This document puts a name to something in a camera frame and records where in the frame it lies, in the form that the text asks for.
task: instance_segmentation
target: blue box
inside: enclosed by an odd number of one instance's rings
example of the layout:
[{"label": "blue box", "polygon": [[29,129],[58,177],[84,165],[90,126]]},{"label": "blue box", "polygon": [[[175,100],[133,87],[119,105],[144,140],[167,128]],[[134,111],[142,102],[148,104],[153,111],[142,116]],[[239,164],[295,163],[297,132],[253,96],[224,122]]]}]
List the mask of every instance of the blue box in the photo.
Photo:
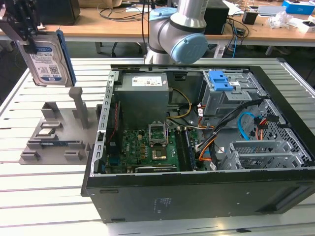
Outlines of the blue box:
[{"label": "blue box", "polygon": [[286,12],[289,14],[304,14],[311,15],[315,6],[310,2],[301,1],[299,3],[293,3],[291,1],[284,1],[282,6],[286,6]]}]

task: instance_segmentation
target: green circuit board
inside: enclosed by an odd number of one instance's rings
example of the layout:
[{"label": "green circuit board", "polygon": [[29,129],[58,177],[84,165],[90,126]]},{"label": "green circuit board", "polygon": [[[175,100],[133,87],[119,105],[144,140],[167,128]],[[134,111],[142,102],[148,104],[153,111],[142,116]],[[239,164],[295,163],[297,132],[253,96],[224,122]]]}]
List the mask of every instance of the green circuit board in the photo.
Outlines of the green circuit board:
[{"label": "green circuit board", "polygon": [[[123,130],[122,145],[118,159],[115,156],[109,157],[106,165],[111,173],[128,173],[137,167],[172,167],[180,171],[179,157],[174,129],[168,129],[166,145],[157,143],[150,146],[149,129]],[[157,132],[152,133],[154,138],[163,138],[164,135]],[[188,132],[192,148],[198,143],[198,134],[195,130]]]},{"label": "green circuit board", "polygon": [[154,148],[149,144],[148,130],[124,130],[123,134],[123,156],[121,163],[125,166],[151,166],[151,165],[171,165],[178,169],[178,157],[176,150],[176,141],[174,131],[170,130],[168,135],[168,144],[166,147],[166,158],[152,158]]}]

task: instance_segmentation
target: black cable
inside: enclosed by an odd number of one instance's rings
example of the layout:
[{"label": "black cable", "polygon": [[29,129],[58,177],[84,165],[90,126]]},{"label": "black cable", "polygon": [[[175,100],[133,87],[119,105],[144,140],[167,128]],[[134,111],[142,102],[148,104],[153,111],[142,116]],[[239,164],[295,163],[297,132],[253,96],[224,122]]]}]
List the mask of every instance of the black cable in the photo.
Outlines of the black cable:
[{"label": "black cable", "polygon": [[[186,124],[180,124],[180,123],[178,123],[177,121],[175,121],[175,120],[172,119],[172,118],[167,118],[167,119],[169,119],[169,120],[172,121],[173,123],[177,124],[178,126],[187,126]],[[191,124],[188,124],[188,126],[195,127],[195,128],[199,128],[199,127],[194,126],[194,125],[191,125]]]},{"label": "black cable", "polygon": [[231,45],[232,41],[234,40],[234,34],[235,34],[235,31],[234,31],[234,26],[232,25],[232,23],[231,23],[231,22],[226,22],[226,23],[228,23],[228,24],[232,27],[232,38],[231,38],[231,40],[230,40],[229,44],[227,45],[227,47],[226,47],[225,51],[226,51],[226,50],[230,47],[230,45]]},{"label": "black cable", "polygon": [[108,19],[108,20],[123,20],[123,19],[127,19],[127,18],[131,18],[129,20],[135,20],[135,16],[139,16],[139,15],[142,15],[142,13],[138,13],[138,14],[135,14],[135,15],[131,15],[131,16],[125,16],[125,17],[120,17],[120,18],[112,18],[112,17],[108,17],[108,16],[104,16],[102,15],[102,13],[106,10],[108,10],[109,8],[105,8],[101,11],[99,11],[99,15],[105,19]]},{"label": "black cable", "polygon": [[[179,115],[179,116],[181,115],[180,110],[177,111],[177,115]],[[186,125],[191,125],[191,124],[189,124],[189,122],[184,117],[181,117],[179,119],[181,119]]]},{"label": "black cable", "polygon": [[[263,99],[257,99],[257,100],[253,100],[253,101],[249,101],[249,102],[245,102],[241,105],[239,105],[237,108],[235,108],[234,110],[232,110],[231,112],[229,112],[228,114],[226,114],[218,123],[217,125],[212,129],[211,134],[213,133],[219,133],[220,130],[226,126],[231,120],[235,119],[238,117],[238,115],[246,108],[249,106],[254,106],[254,105],[259,105],[261,104],[261,102],[263,101]],[[198,146],[198,148],[201,148],[201,146],[203,146],[204,144],[207,144],[208,142],[210,142],[211,138],[205,139],[204,141],[202,141],[200,143],[200,145]]]},{"label": "black cable", "polygon": [[149,44],[149,39],[150,39],[150,0],[148,0],[148,44]]},{"label": "black cable", "polygon": [[313,66],[313,68],[310,70],[309,74],[307,75],[307,77],[305,78],[305,81],[307,81],[309,79],[309,77],[311,76],[311,74],[313,73],[313,71],[315,70],[315,65]]},{"label": "black cable", "polygon": [[162,0],[163,3],[158,3],[158,0],[155,1],[155,5],[157,6],[166,6],[167,5],[167,1]]},{"label": "black cable", "polygon": [[233,19],[233,18],[230,18],[230,17],[228,17],[228,19],[230,20],[230,21],[233,21],[233,23],[234,22],[237,22],[237,23],[239,23],[239,24],[241,24],[242,26],[244,26],[245,28],[246,28],[246,30],[247,30],[247,34],[246,35],[244,35],[244,36],[240,36],[239,38],[246,38],[249,34],[250,34],[250,29],[246,26],[246,25],[244,25],[242,22],[240,22],[240,21],[237,21],[237,20],[235,20],[235,19]]},{"label": "black cable", "polygon": [[142,16],[141,16],[141,31],[142,31],[142,40],[143,40],[143,46],[144,46],[144,54],[146,54],[147,53],[147,47],[146,47],[146,40],[144,39],[144,27],[143,27],[144,7],[145,7],[145,2],[143,1],[143,4],[142,4]]},{"label": "black cable", "polygon": [[210,152],[210,157],[211,157],[211,160],[212,160],[212,163],[217,167],[218,169],[218,158],[216,156],[216,150],[215,150],[215,146],[214,145],[210,145],[209,147],[209,152]]}]

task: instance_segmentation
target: metal table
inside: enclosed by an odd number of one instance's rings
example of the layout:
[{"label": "metal table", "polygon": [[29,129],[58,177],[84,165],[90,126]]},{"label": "metal table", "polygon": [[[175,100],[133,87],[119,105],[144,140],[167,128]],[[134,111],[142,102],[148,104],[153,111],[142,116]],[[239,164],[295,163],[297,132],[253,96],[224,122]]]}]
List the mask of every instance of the metal table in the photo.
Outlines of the metal table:
[{"label": "metal table", "polygon": [[[72,63],[83,99],[94,107],[102,102],[110,64],[142,61],[73,59]],[[202,59],[198,63],[260,65],[315,132],[315,91],[287,63],[277,59]],[[0,107],[0,235],[230,235],[237,229],[252,231],[247,236],[314,234],[315,195],[282,215],[103,224],[91,199],[80,196],[85,166],[18,163],[44,102],[75,107],[68,90],[36,87],[27,70]]]}]

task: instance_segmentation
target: sticker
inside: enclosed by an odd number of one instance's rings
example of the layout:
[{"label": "sticker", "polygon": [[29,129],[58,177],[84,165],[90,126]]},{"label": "sticker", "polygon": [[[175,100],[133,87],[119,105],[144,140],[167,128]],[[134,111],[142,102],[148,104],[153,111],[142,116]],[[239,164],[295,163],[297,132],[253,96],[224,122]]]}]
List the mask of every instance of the sticker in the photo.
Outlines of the sticker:
[{"label": "sticker", "polygon": [[235,82],[230,82],[230,85],[232,85],[232,86],[236,86],[236,85],[240,86],[240,83],[235,81]]},{"label": "sticker", "polygon": [[208,6],[208,0],[203,0],[203,3],[201,5],[201,9],[200,9],[200,15],[203,16],[204,13],[206,12]]},{"label": "sticker", "polygon": [[210,168],[213,171],[215,171],[217,169],[217,167],[215,166],[215,164],[213,164],[213,162],[210,162]]},{"label": "sticker", "polygon": [[132,86],[162,86],[161,76],[141,76],[132,78]]},{"label": "sticker", "polygon": [[164,213],[171,205],[171,198],[157,198],[153,202],[153,213],[161,214]]},{"label": "sticker", "polygon": [[54,61],[51,47],[36,47],[37,54],[31,54],[31,59],[38,75],[45,81],[60,81],[60,69]]},{"label": "sticker", "polygon": [[224,147],[219,147],[219,150],[217,153],[224,153]]},{"label": "sticker", "polygon": [[203,109],[202,109],[202,108],[199,108],[199,109],[198,109],[198,115],[199,115],[200,117],[203,117]]}]

